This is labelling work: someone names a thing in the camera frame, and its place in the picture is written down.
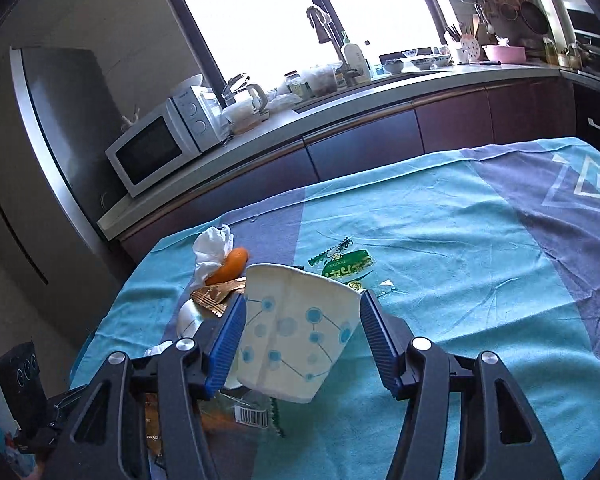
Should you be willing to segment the brown gold snack wrapper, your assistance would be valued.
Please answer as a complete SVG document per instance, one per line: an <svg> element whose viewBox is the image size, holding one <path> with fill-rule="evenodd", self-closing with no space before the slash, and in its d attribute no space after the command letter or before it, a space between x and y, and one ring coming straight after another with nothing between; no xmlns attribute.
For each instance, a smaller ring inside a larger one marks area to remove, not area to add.
<svg viewBox="0 0 600 480"><path fill-rule="evenodd" d="M190 293L190 299L196 307L209 311L217 318L222 318L232 297L242 294L245 287L245 278L235 278L228 282L198 288Z"/></svg>

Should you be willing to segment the orange peel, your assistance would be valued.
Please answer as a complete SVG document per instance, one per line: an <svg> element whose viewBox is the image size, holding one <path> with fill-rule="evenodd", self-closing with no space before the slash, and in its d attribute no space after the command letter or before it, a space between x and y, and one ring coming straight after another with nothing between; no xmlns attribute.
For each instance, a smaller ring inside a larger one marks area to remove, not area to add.
<svg viewBox="0 0 600 480"><path fill-rule="evenodd" d="M206 279L206 284L221 284L239 278L247 265L248 259L249 252L245 247L232 249L225 257L222 266Z"/></svg>

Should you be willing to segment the white blue-dotted paper cup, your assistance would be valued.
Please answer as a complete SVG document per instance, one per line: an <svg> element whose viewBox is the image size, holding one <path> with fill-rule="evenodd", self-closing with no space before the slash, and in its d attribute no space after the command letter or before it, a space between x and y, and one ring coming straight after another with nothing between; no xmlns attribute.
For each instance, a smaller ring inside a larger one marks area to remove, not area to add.
<svg viewBox="0 0 600 480"><path fill-rule="evenodd" d="M360 298L291 266L248 266L238 382L270 398L311 402L358 327Z"/></svg>

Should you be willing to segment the green clear plastic wrapper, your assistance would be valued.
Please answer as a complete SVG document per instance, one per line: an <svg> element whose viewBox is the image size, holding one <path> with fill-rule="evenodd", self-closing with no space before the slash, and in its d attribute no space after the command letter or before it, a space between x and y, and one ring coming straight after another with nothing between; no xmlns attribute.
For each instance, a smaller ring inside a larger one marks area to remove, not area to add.
<svg viewBox="0 0 600 480"><path fill-rule="evenodd" d="M362 294L371 290L377 297L396 290L393 280L381 269L370 250L351 237L324 247L306 262L306 270L337 281Z"/></svg>

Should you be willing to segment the kitchen counter with cabinets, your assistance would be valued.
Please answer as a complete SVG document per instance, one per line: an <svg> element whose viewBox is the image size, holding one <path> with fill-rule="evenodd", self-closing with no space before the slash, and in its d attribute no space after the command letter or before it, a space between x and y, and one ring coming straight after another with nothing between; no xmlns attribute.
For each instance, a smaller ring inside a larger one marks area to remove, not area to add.
<svg viewBox="0 0 600 480"><path fill-rule="evenodd" d="M98 225L140 261L160 238L295 188L422 154L560 136L600 149L600 76L465 67L286 110L122 198Z"/></svg>

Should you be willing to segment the chrome kitchen faucet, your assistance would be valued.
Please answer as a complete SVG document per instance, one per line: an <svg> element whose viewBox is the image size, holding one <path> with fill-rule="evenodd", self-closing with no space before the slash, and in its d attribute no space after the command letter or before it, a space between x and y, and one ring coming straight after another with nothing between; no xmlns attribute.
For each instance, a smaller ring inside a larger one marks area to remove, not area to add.
<svg viewBox="0 0 600 480"><path fill-rule="evenodd" d="M320 44L330 44L334 48L341 62L340 70L346 86L348 88L355 87L358 84L356 82L358 71L351 67L344 58L338 39L332 30L332 17L319 6L309 6L306 9L306 17L316 32L318 42Z"/></svg>

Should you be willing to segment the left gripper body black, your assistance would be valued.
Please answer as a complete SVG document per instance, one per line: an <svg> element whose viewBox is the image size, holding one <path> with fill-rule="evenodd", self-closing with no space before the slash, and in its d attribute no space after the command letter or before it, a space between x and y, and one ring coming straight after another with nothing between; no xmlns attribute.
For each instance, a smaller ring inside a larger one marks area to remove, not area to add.
<svg viewBox="0 0 600 480"><path fill-rule="evenodd" d="M32 341L18 344L0 357L0 386L17 423L16 448L48 460L76 408L85 386L46 396Z"/></svg>

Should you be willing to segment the clear barcode plastic wrapper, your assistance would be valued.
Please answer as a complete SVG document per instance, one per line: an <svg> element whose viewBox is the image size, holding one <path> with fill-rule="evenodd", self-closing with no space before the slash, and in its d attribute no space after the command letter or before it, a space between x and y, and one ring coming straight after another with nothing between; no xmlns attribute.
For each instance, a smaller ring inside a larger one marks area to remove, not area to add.
<svg viewBox="0 0 600 480"><path fill-rule="evenodd" d="M279 402L272 396L247 388L221 390L212 400L199 401L198 406L208 432L258 430L286 437Z"/></svg>

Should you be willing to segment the stainless steel refrigerator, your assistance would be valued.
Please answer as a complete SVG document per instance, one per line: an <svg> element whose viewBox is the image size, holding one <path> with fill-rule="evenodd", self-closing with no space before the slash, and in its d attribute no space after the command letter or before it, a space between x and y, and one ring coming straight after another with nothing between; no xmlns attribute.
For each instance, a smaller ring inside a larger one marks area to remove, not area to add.
<svg viewBox="0 0 600 480"><path fill-rule="evenodd" d="M97 222L125 188L105 151L120 115L90 50L9 50L0 63L0 260L75 346L131 271Z"/></svg>

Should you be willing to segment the teal purple tablecloth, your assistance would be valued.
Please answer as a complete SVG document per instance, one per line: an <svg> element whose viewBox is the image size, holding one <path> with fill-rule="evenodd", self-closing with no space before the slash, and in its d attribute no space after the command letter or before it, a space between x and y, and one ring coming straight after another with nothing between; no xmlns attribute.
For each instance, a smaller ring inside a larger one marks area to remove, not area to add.
<svg viewBox="0 0 600 480"><path fill-rule="evenodd" d="M159 235L74 364L87 384L114 350L174 339L194 240L227 224L250 263L303 266L350 238L365 288L414 334L474 358L492 350L524 390L566 479L600 458L600 152L576 138L432 153L278 194ZM272 430L236 425L229 479L383 479L406 403L381 385L359 327L310 404Z"/></svg>

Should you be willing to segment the white microwave oven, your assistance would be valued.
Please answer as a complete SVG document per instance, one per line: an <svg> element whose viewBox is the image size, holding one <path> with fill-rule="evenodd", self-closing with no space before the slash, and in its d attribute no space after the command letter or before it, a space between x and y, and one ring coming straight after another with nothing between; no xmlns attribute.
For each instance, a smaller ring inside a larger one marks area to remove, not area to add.
<svg viewBox="0 0 600 480"><path fill-rule="evenodd" d="M106 155L129 196L135 197L216 148L227 136L214 92L188 86L127 128Z"/></svg>

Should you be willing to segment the glass electric kettle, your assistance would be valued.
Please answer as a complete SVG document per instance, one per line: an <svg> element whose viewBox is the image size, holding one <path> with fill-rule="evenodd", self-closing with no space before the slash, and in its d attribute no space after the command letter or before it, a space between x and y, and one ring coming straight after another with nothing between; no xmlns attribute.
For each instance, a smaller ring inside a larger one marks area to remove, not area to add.
<svg viewBox="0 0 600 480"><path fill-rule="evenodd" d="M234 134L244 133L270 117L268 96L246 73L230 78L222 90L222 117Z"/></svg>

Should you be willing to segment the pink basin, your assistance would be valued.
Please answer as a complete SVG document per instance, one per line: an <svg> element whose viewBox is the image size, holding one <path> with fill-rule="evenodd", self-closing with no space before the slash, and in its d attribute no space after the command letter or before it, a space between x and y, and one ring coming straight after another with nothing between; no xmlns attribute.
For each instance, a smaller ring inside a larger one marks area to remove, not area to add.
<svg viewBox="0 0 600 480"><path fill-rule="evenodd" d="M486 44L482 47L486 58L490 62L501 64L522 64L527 61L524 47L500 46L499 44Z"/></svg>

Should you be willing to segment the white soap bottle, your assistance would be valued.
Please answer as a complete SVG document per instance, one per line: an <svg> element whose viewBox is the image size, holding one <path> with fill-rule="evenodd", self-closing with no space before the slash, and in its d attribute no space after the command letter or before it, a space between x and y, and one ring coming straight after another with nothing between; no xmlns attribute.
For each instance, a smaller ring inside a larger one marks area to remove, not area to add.
<svg viewBox="0 0 600 480"><path fill-rule="evenodd" d="M351 70L356 70L355 81L358 84L370 82L370 66L368 66L363 50L352 42L346 32L342 32L341 52Z"/></svg>

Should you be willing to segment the black frying pan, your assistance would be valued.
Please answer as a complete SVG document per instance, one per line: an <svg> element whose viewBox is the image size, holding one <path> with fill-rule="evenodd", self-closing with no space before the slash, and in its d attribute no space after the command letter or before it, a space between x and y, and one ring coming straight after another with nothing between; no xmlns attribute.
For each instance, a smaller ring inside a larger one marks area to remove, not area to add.
<svg viewBox="0 0 600 480"><path fill-rule="evenodd" d="M544 12L531 1L520 4L519 16L528 29L540 36L547 36L550 32L550 22Z"/></svg>

